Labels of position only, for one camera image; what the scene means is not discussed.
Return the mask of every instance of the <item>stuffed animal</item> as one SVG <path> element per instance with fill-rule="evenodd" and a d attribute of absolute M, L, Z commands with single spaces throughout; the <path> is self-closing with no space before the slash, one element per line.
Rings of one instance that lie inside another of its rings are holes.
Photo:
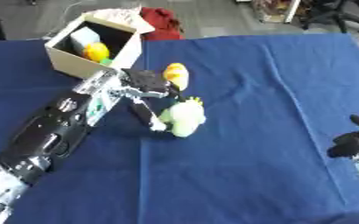
<path fill-rule="evenodd" d="M 200 124 L 206 121 L 200 98 L 190 97 L 165 109 L 159 117 L 163 123 L 171 123 L 171 131 L 176 137 L 192 135 Z"/>

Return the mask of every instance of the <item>red bag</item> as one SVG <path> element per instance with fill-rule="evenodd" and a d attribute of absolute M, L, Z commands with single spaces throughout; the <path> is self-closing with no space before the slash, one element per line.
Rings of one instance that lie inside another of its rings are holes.
<path fill-rule="evenodd" d="M 180 21 L 174 18 L 170 10 L 163 8 L 143 7 L 141 16 L 150 25 L 155 27 L 155 31 L 144 34 L 146 40 L 164 40 L 164 39 L 183 39 L 180 34 Z"/>

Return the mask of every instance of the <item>orange toy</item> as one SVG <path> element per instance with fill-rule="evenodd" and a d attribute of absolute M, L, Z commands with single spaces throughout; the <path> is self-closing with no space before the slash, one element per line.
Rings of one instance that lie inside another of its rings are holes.
<path fill-rule="evenodd" d="M 168 81 L 176 85 L 180 91 L 187 88 L 189 82 L 189 72 L 181 63 L 172 63 L 163 72 L 163 76 Z"/>
<path fill-rule="evenodd" d="M 84 58 L 93 60 L 94 62 L 100 63 L 102 60 L 107 59 L 110 55 L 109 49 L 106 45 L 101 42 L 89 44 L 84 48 Z"/>

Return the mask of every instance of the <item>cable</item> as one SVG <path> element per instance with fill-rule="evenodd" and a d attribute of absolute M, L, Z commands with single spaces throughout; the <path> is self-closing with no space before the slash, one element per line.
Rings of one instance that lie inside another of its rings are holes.
<path fill-rule="evenodd" d="M 70 9 L 72 9 L 74 6 L 79 5 L 79 4 L 84 4 L 87 2 L 96 2 L 96 0 L 81 0 L 77 3 L 71 3 L 69 4 L 66 9 L 64 9 L 64 12 L 62 13 L 61 17 L 59 18 L 59 21 L 57 22 L 57 24 L 46 34 L 43 36 L 43 39 L 50 39 L 50 35 L 52 35 L 54 32 L 56 32 L 66 21 L 65 21 L 65 17 L 67 16 L 67 13 L 69 12 Z"/>

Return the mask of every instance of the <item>table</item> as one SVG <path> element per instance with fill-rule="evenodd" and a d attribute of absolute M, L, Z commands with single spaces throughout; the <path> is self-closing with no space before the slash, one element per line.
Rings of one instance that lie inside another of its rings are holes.
<path fill-rule="evenodd" d="M 1 150 L 76 80 L 51 69 L 40 41 L 0 42 L 0 61 Z M 326 156 L 333 137 L 356 130 L 348 115 L 359 115 L 359 47 L 349 36 L 147 42 L 137 67 L 172 62 L 190 71 L 185 95 L 205 102 L 197 133 L 150 133 L 124 101 L 9 223 L 359 223 L 355 168 Z"/>

